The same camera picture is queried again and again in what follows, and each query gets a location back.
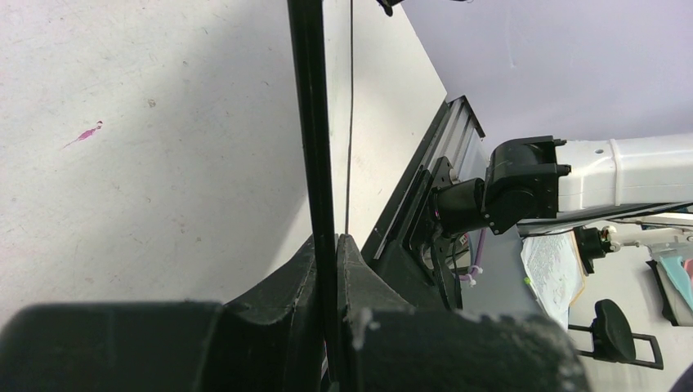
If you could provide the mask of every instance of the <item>black cable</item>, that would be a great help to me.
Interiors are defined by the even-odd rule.
[[[555,219],[555,220],[539,220],[539,221],[533,221],[533,222],[526,222],[526,223],[518,223],[518,226],[522,227],[530,227],[530,226],[541,226],[541,225],[562,225],[565,223],[578,223],[578,222],[583,222],[583,221],[600,221],[600,220],[605,220],[610,218],[613,215],[619,215],[617,217],[613,217],[612,219],[623,219],[623,218],[637,218],[639,216],[649,216],[653,214],[657,214],[660,212],[667,212],[667,211],[672,211],[674,209],[678,208],[685,208],[693,205],[693,203],[683,203],[680,206],[676,207],[667,207],[663,208],[660,210],[655,210],[655,211],[645,211],[641,212],[641,210],[649,210],[651,208],[657,208],[657,207],[662,207],[662,206],[667,206],[669,204],[676,204],[676,203],[655,203],[655,204],[647,204],[645,206],[640,206],[640,207],[633,207],[633,208],[628,208],[624,209],[622,211],[617,211],[617,212],[604,212],[599,215],[595,216],[579,216],[575,218],[570,218],[570,219]]]
[[[459,242],[459,236],[455,237],[455,238],[456,239],[454,241]],[[462,249],[460,249],[459,252],[457,252],[457,256],[462,255],[464,252],[467,252],[469,250],[469,244],[464,243],[462,245],[463,245]],[[445,258],[449,259],[450,257],[452,257],[453,252],[454,252],[454,249],[451,249],[450,252],[447,255],[445,255]]]
[[[351,58],[351,112],[349,113],[349,146],[346,150],[346,217],[344,222],[344,234],[349,234],[349,204],[351,203],[351,139],[354,133],[354,0],[349,2],[350,15],[350,58]]]
[[[681,224],[678,224],[678,223],[677,223],[677,224],[671,224],[671,225],[670,225],[670,224],[666,224],[666,223],[619,222],[619,221],[617,221],[617,220],[612,220],[612,219],[607,220],[607,222],[616,223],[616,224],[619,224],[619,225],[641,225],[641,226],[650,226],[650,227],[660,227],[660,228],[663,228],[663,229],[666,229],[666,228],[668,228],[668,227],[693,227],[693,225],[681,225]]]
[[[443,300],[443,305],[447,310],[451,310],[453,309],[454,304],[449,303],[447,293],[445,292],[445,281],[443,280],[443,274],[445,273],[445,271],[442,270],[440,268],[440,264],[438,264],[438,254],[436,253],[435,245],[436,237],[434,236],[434,238],[432,238],[428,244],[429,248],[431,249],[431,263],[433,264],[433,276],[434,278],[436,278],[436,286],[438,287],[438,293],[440,294],[440,298]]]
[[[447,260],[446,263],[448,265],[450,265],[450,262],[453,260],[453,258],[458,259],[461,255],[468,253],[468,252],[469,252],[469,249],[462,249],[459,252],[455,253],[454,255],[450,254],[450,255],[445,257],[445,259]]]
[[[522,238],[530,238],[530,237],[547,237],[547,236],[551,236],[551,235],[565,234],[565,233],[569,233],[569,232],[571,232],[571,231],[573,231],[573,230],[572,230],[572,229],[568,229],[568,230],[559,231],[559,232],[557,232],[557,233],[552,233],[552,232],[548,231],[548,232],[546,232],[546,233],[537,233],[537,234],[521,235],[521,237],[522,237]]]
[[[469,274],[469,267],[460,267],[454,269],[454,272],[457,273],[457,276],[459,277],[460,275],[464,276],[466,274]]]
[[[453,238],[453,255],[455,254],[455,246],[457,246],[457,241],[459,240],[459,237]],[[455,272],[455,290],[461,290],[462,288],[460,287],[459,284],[459,272],[457,271],[457,257],[453,256],[453,267],[454,267],[454,272]]]

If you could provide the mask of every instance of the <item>black chair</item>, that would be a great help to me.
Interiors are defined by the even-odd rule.
[[[633,333],[624,312],[612,300],[601,300],[594,304],[597,314],[590,327],[569,325],[574,331],[592,334],[593,352],[578,350],[578,354],[597,361],[628,363],[652,369],[664,369],[662,352],[657,338],[652,335]],[[635,359],[635,340],[649,341],[655,355],[654,362]]]

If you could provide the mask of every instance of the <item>white wall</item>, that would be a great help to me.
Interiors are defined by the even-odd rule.
[[[515,137],[693,131],[693,2],[407,0],[449,99]]]
[[[293,255],[311,223],[286,4],[2,4],[0,326],[46,301],[229,301]],[[326,13],[340,56],[344,20]],[[403,12],[355,0],[354,22],[362,244],[445,90]]]

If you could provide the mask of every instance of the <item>thin wire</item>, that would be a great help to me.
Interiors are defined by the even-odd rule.
[[[471,238],[469,237],[469,233],[465,233],[465,234],[463,234],[463,236],[464,236],[464,238],[467,240],[467,249],[461,251],[459,254],[467,254],[467,253],[469,253],[469,260],[470,260],[469,263],[470,263],[470,267],[471,267],[471,264],[474,263],[474,247],[473,247],[472,244],[471,244]],[[468,273],[469,273],[469,268],[468,268],[468,267],[461,267],[461,268],[455,267],[455,272],[457,272],[458,278],[459,278],[460,280],[463,280],[463,277],[462,277],[462,276],[459,276],[459,275],[460,275],[460,274],[462,274],[462,275],[468,274]]]
[[[455,253],[454,256],[453,256],[453,255],[447,256],[447,257],[446,257],[446,262],[445,262],[445,263],[446,263],[447,265],[450,265],[450,262],[451,262],[453,259],[459,259],[459,257],[460,257],[461,255],[466,255],[467,253],[469,253],[469,250],[468,250],[468,249],[460,249],[460,251],[457,252],[457,253]]]
[[[445,294],[445,281],[443,280],[443,271],[441,271],[439,274],[436,272],[436,265],[438,264],[438,253],[436,252],[436,249],[434,248],[436,243],[436,235],[434,234],[433,238],[431,238],[431,241],[429,242],[429,248],[431,249],[431,263],[433,264],[433,275],[436,278],[436,286],[438,287],[438,292],[440,293],[440,298],[443,299],[443,303],[445,305],[445,308],[447,310],[451,310],[452,306],[454,304],[450,304],[447,301],[447,295]]]
[[[354,133],[354,0],[349,1],[349,18],[351,109],[349,113],[349,147],[346,151],[346,217],[344,222],[344,234],[349,234],[349,205],[351,204],[351,140]]]
[[[526,222],[526,223],[519,222],[517,225],[523,226],[523,227],[531,227],[531,226],[541,226],[541,225],[546,225],[546,224],[564,225],[566,223],[579,224],[580,222],[583,222],[583,221],[600,221],[600,220],[606,220],[606,219],[637,218],[639,216],[650,216],[650,215],[654,215],[654,214],[657,214],[660,212],[672,211],[674,209],[685,208],[685,207],[689,207],[689,206],[693,205],[693,203],[682,203],[681,205],[677,205],[676,207],[664,207],[664,208],[657,209],[658,207],[668,206],[671,204],[676,204],[676,203],[646,204],[646,205],[640,206],[640,207],[626,208],[622,211],[603,212],[601,214],[597,214],[597,215],[593,215],[593,216],[577,216],[575,218],[539,220],[539,221],[531,221],[531,222]]]
[[[565,233],[569,233],[569,232],[571,232],[571,231],[573,231],[573,230],[572,230],[572,229],[568,229],[568,230],[559,231],[559,232],[557,232],[557,233],[552,233],[552,232],[548,231],[548,232],[546,232],[546,233],[527,234],[527,235],[523,235],[523,236],[521,236],[521,237],[522,237],[522,238],[530,238],[530,237],[547,237],[547,236],[550,236],[550,235],[565,234]]]
[[[693,227],[693,225],[678,224],[678,223],[671,223],[671,224],[667,224],[667,223],[647,223],[647,222],[637,223],[637,222],[621,222],[621,221],[614,220],[614,219],[609,219],[609,220],[607,220],[607,222],[617,223],[617,224],[619,224],[619,225],[640,225],[640,226],[650,226],[650,227],[661,227],[661,228],[663,228],[663,229],[667,229],[667,228],[674,228],[674,229],[676,229],[677,227]]]
[[[459,237],[453,238],[453,267],[455,271],[455,275],[457,275],[457,280],[459,280],[459,272],[457,271],[457,257],[454,255],[455,254],[455,247],[457,246],[457,241]]]

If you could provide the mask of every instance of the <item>purple zip tie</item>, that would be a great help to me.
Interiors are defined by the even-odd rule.
[[[463,282],[469,282],[469,285],[474,287],[476,285],[476,280],[474,278],[477,274],[483,274],[484,270],[481,268],[481,250],[484,247],[484,240],[486,238],[486,229],[481,229],[479,234],[479,243],[476,245],[476,252],[472,251],[472,247],[469,247],[469,251],[472,253],[473,260],[472,264],[469,266],[469,273],[459,277],[459,280]]]

